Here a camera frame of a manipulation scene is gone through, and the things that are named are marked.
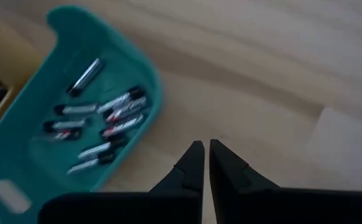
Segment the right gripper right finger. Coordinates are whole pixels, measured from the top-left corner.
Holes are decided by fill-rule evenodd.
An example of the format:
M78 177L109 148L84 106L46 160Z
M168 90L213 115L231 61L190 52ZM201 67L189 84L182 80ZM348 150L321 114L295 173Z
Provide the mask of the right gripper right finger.
M210 141L210 185L217 224L269 223L266 205L252 192L279 186L255 171L220 140Z

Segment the yellow plastic bin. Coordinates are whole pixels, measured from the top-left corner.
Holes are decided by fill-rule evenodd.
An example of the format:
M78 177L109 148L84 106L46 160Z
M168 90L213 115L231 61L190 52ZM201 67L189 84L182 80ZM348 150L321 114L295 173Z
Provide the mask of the yellow plastic bin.
M0 20L0 82L7 88L0 102L0 120L43 59L26 39Z

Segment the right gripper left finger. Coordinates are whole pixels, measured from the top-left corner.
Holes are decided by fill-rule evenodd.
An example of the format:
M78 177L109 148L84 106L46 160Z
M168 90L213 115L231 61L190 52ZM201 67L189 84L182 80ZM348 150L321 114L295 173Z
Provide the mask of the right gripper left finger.
M166 200L156 211L163 224L202 224L205 148L194 141L150 191Z

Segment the teal plastic bin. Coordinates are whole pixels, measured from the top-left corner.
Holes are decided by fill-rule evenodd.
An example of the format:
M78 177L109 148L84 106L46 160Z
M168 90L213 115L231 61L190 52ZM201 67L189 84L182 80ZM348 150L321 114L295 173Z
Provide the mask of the teal plastic bin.
M158 73L122 33L78 6L52 9L47 23L57 43L0 120L0 224L37 224L38 211L51 198L98 190L133 152L162 107ZM67 88L96 58L104 67L80 96L71 97ZM42 137L43 123L55 118L54 106L105 102L134 86L145 89L148 105L140 112L145 120L124 132L126 146L108 165L67 174L83 148L101 141L106 124L96 116L80 139L48 142Z

